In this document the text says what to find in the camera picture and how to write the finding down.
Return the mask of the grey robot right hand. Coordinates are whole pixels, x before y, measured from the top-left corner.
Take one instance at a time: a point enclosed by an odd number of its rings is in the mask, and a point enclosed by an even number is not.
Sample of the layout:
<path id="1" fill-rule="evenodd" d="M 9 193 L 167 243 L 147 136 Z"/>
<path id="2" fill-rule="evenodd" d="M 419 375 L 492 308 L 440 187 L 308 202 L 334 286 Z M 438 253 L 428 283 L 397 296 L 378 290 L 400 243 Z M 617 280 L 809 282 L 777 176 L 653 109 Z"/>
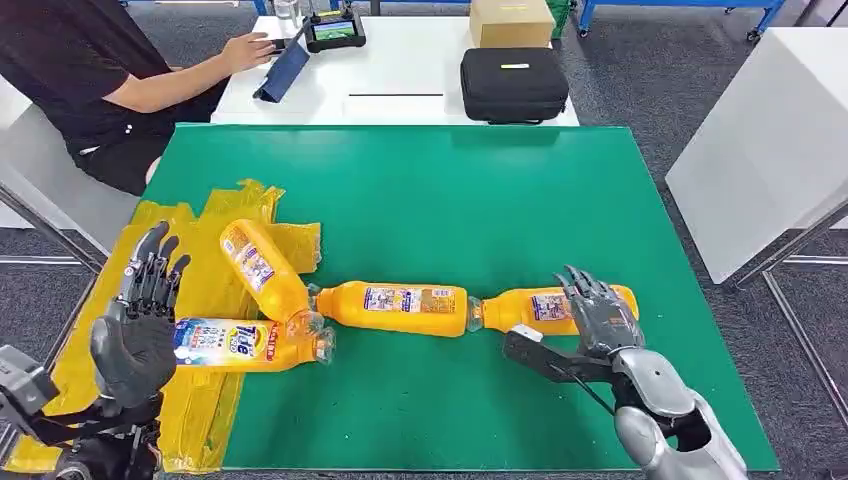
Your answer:
<path id="1" fill-rule="evenodd" d="M 581 354 L 606 358 L 618 350 L 645 345 L 633 311 L 610 285 L 571 265 L 564 268 L 564 273 L 555 273 L 554 277 L 569 302 Z"/>

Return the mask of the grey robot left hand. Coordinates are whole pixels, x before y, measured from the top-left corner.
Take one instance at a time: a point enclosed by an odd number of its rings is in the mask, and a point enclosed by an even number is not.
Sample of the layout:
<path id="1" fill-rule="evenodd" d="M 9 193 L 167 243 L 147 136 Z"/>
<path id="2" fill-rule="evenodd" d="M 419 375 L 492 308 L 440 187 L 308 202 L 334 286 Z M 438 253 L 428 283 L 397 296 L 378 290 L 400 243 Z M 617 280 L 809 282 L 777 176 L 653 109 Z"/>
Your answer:
<path id="1" fill-rule="evenodd" d="M 157 395 L 173 377 L 175 305 L 188 254 L 174 264 L 179 238 L 160 221 L 136 243 L 120 288 L 91 328 L 90 353 L 100 394 L 123 408 Z"/>

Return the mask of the person's hand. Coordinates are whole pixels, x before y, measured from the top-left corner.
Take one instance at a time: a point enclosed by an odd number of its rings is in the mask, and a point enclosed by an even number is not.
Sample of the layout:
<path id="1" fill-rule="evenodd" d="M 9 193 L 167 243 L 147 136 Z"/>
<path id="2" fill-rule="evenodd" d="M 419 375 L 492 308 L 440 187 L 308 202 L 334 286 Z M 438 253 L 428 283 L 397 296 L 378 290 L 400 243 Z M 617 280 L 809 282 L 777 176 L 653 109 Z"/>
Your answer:
<path id="1" fill-rule="evenodd" d="M 267 63 L 276 50 L 265 32 L 251 32 L 229 39 L 220 53 L 228 74 L 232 75 Z"/>

